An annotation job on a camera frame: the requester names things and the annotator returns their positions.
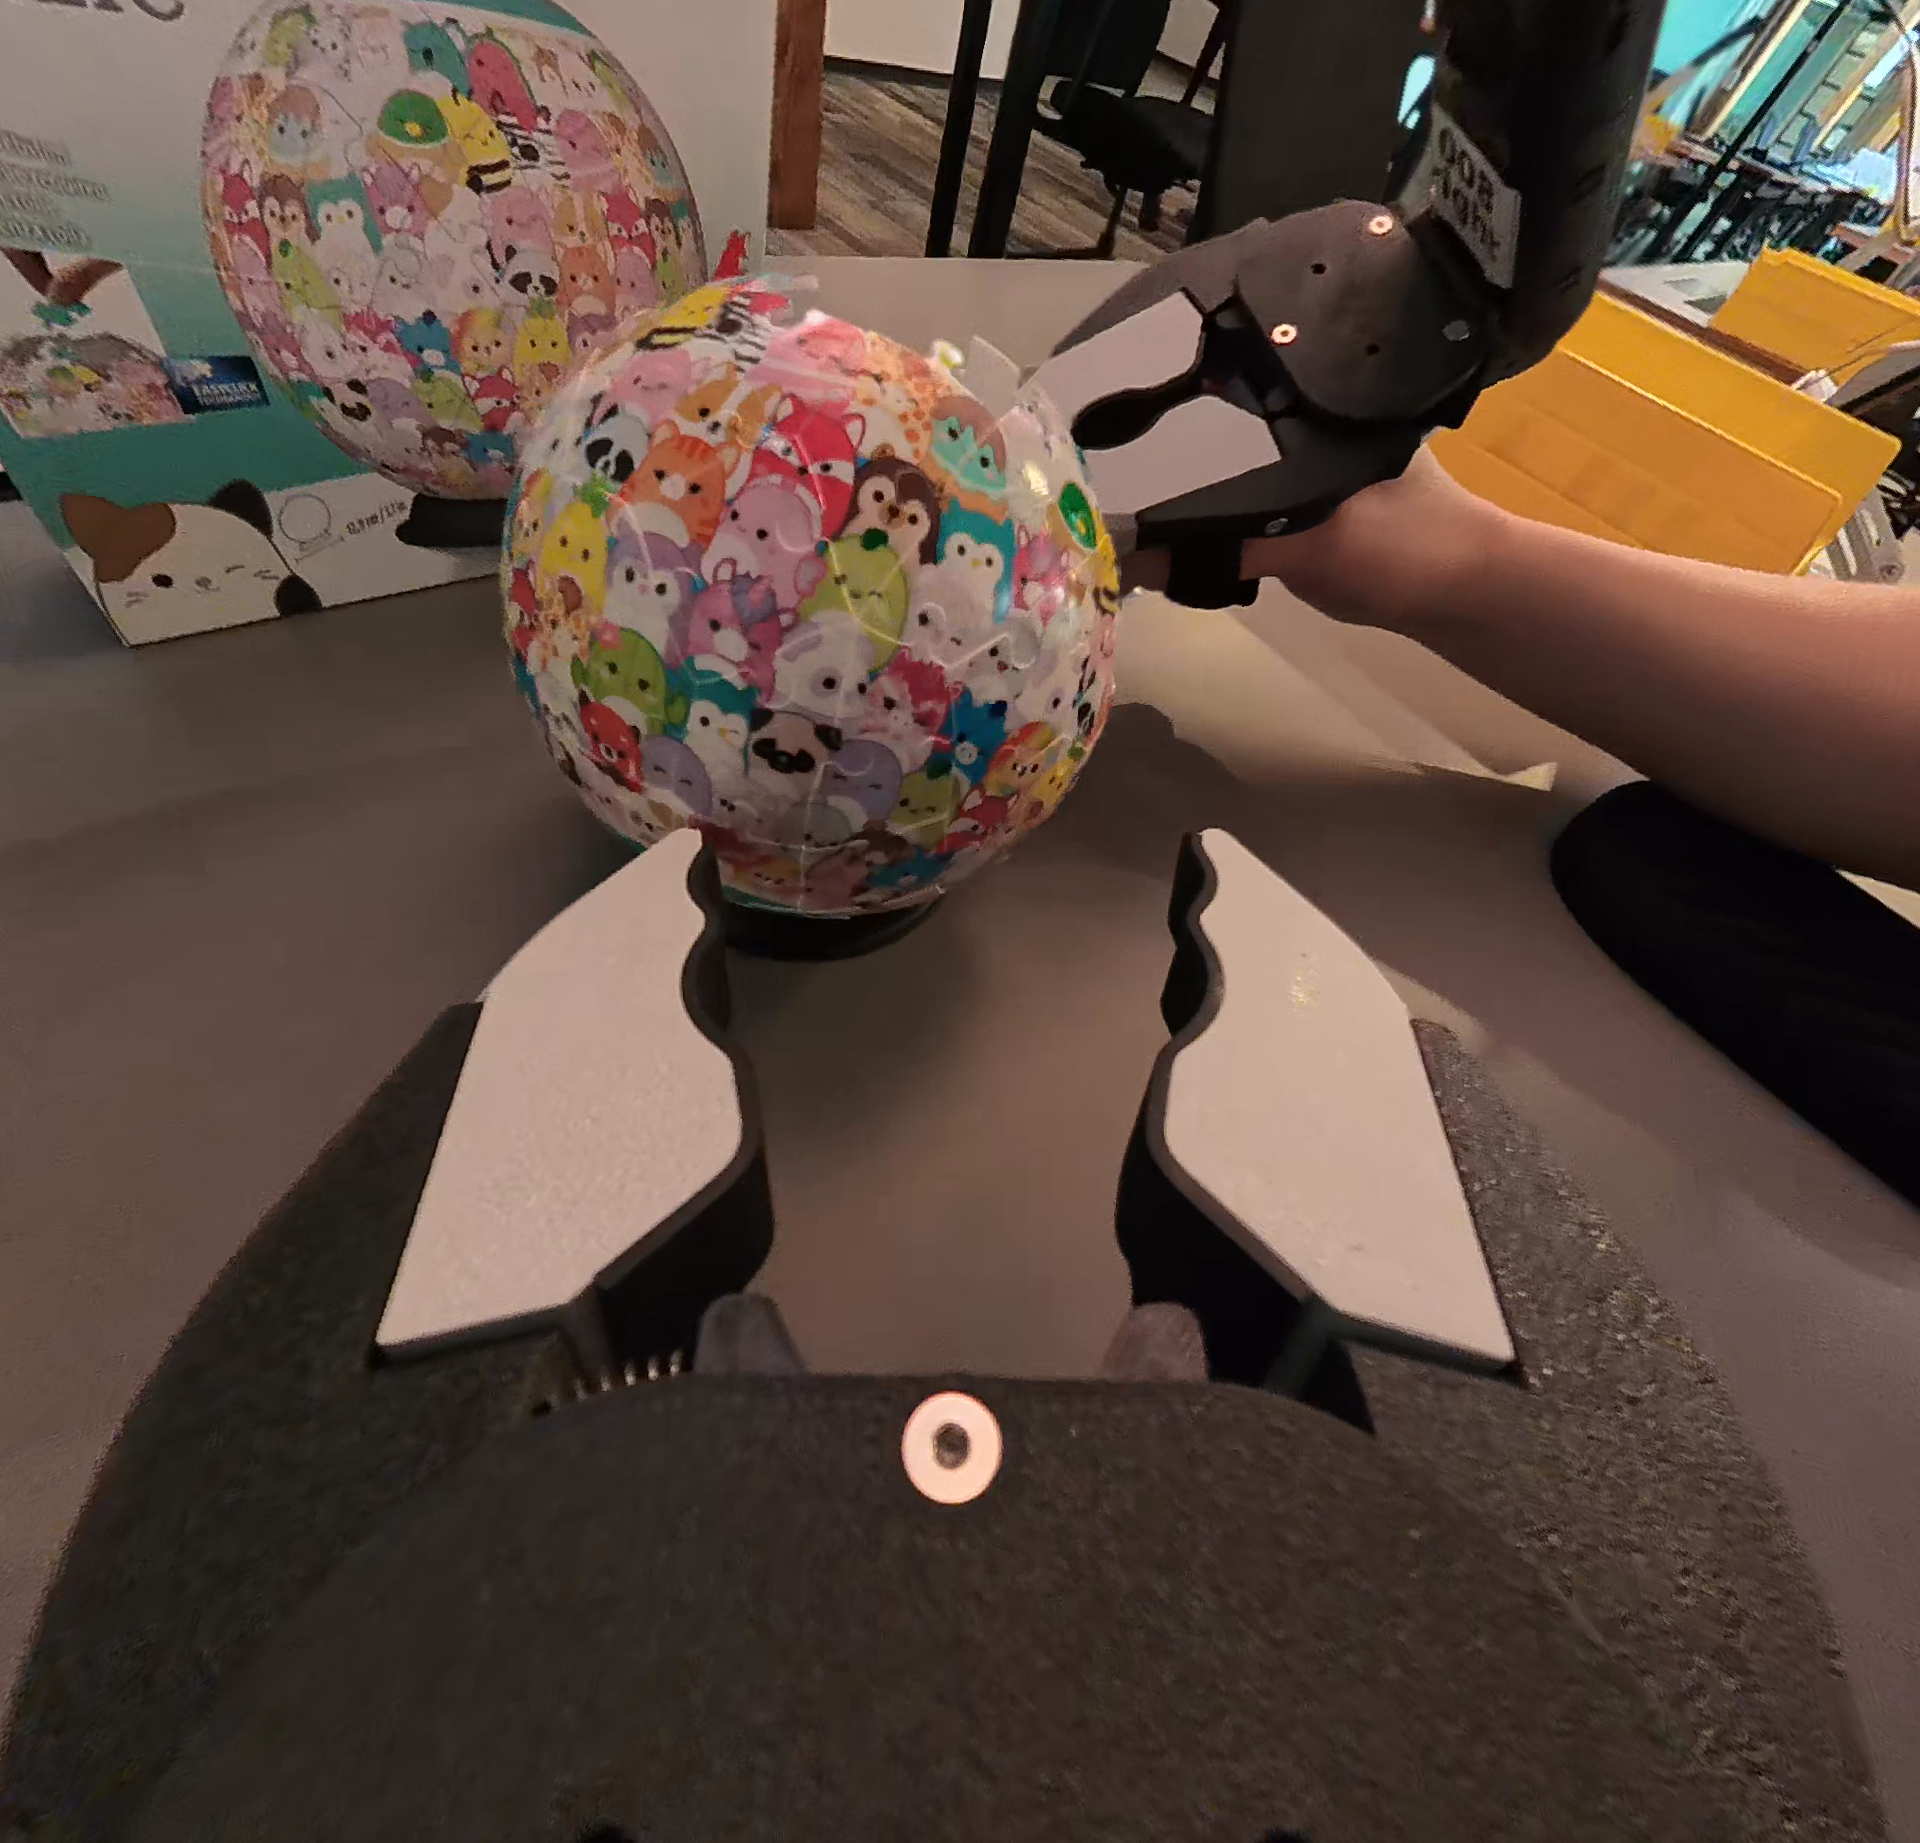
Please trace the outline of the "black wrist rest pad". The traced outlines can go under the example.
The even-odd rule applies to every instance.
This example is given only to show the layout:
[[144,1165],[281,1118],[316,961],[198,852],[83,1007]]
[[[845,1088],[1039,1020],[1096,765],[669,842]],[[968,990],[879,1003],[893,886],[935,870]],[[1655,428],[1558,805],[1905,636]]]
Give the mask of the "black wrist rest pad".
[[1916,1204],[1910,919],[1650,780],[1580,809],[1550,880],[1629,983]]

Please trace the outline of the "black office chair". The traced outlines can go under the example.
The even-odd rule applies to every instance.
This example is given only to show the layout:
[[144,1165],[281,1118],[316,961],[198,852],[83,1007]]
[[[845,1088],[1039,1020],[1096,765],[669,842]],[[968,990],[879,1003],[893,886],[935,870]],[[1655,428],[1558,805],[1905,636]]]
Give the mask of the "black office chair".
[[1108,262],[1130,200],[1142,203],[1137,227],[1154,233],[1164,192],[1199,185],[1212,141],[1212,111],[1199,94],[1214,81],[1237,13],[1237,0],[1206,2],[1212,27],[1186,72],[1184,94],[1154,97],[1143,81],[1171,0],[1060,0],[1043,44],[1050,90],[1039,108],[1039,129],[1072,149],[1108,192],[1101,237],[1090,245],[1062,251],[1062,260]]

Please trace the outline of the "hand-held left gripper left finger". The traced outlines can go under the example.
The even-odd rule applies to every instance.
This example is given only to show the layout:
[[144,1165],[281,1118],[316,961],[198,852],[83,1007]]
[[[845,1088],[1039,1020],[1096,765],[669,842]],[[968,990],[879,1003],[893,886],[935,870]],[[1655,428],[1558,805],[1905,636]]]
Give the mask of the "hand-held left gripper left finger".
[[477,1003],[378,1323],[382,1361],[561,1334],[685,1366],[773,1252],[717,858],[675,831],[542,926]]

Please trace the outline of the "wooden post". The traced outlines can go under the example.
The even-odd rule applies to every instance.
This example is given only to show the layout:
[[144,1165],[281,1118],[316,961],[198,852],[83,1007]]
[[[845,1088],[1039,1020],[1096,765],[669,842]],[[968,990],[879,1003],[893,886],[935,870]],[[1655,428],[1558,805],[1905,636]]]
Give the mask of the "wooden post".
[[771,231],[816,226],[828,0],[775,2]]

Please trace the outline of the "person's right forearm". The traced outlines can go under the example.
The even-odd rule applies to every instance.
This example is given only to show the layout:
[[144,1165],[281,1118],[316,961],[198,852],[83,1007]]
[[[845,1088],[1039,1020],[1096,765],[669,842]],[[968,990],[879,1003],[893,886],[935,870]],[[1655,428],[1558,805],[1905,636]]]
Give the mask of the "person's right forearm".
[[1508,520],[1474,677],[1676,794],[1916,888],[1916,587],[1764,578]]

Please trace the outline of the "colourful puzzle ball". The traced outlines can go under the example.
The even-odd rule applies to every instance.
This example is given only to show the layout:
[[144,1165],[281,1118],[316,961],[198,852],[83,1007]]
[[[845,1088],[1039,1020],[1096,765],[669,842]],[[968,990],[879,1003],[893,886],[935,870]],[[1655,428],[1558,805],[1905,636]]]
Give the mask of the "colourful puzzle ball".
[[714,282],[542,410],[499,557],[518,692],[628,848],[694,831],[775,919],[923,912],[1006,858],[1113,709],[1121,584],[1072,416]]

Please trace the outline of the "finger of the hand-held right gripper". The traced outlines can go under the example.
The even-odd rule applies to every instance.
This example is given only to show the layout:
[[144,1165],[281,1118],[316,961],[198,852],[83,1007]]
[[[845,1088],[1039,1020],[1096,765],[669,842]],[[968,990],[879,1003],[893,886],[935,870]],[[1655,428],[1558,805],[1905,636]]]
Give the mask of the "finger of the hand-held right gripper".
[[1077,383],[1084,488],[1103,518],[1143,514],[1278,461],[1266,392],[1240,373],[1113,372]]
[[1146,306],[1052,354],[1019,388],[1019,407],[1057,420],[1074,444],[1137,444],[1160,430],[1214,437],[1204,392],[1210,319],[1198,306]]

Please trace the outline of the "printed puzzle box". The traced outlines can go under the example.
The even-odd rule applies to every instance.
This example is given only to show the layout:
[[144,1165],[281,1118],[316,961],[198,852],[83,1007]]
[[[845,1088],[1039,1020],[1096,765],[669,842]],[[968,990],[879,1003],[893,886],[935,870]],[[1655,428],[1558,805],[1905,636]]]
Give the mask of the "printed puzzle box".
[[121,646],[457,584],[757,255],[775,0],[2,0],[2,476]]

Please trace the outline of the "yellow plastic bin stack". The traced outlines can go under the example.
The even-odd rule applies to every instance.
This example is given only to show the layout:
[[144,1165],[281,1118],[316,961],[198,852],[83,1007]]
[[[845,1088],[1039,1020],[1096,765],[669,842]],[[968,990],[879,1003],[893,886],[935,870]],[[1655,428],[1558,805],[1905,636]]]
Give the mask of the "yellow plastic bin stack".
[[1767,578],[1916,578],[1916,297],[1802,251],[1605,272],[1431,440],[1511,514]]

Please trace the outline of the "black ball stand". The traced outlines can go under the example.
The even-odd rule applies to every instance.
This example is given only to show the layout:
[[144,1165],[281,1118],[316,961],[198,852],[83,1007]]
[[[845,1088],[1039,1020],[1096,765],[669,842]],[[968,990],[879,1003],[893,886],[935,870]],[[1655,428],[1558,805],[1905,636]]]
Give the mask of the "black ball stand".
[[722,937],[737,959],[828,965],[873,953],[919,929],[942,896],[883,912],[807,912],[722,888]]

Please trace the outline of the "person's right hand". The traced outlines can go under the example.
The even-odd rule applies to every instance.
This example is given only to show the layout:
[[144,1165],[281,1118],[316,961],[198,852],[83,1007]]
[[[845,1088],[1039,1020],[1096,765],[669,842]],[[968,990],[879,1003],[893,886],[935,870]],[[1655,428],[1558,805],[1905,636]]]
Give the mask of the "person's right hand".
[[1422,447],[1399,476],[1360,491],[1299,532],[1198,551],[1142,547],[1121,584],[1184,607],[1234,607],[1282,584],[1333,622],[1452,646],[1484,630],[1525,532],[1525,518],[1474,496]]

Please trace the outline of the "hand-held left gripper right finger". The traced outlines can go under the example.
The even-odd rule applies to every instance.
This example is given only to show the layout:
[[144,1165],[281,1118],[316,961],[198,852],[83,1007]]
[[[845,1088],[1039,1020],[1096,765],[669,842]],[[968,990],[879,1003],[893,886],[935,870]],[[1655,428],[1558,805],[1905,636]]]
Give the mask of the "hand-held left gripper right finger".
[[1164,1042],[1114,1186],[1130,1308],[1234,1388],[1357,1355],[1514,1383],[1519,1337],[1403,995],[1222,826],[1180,840]]

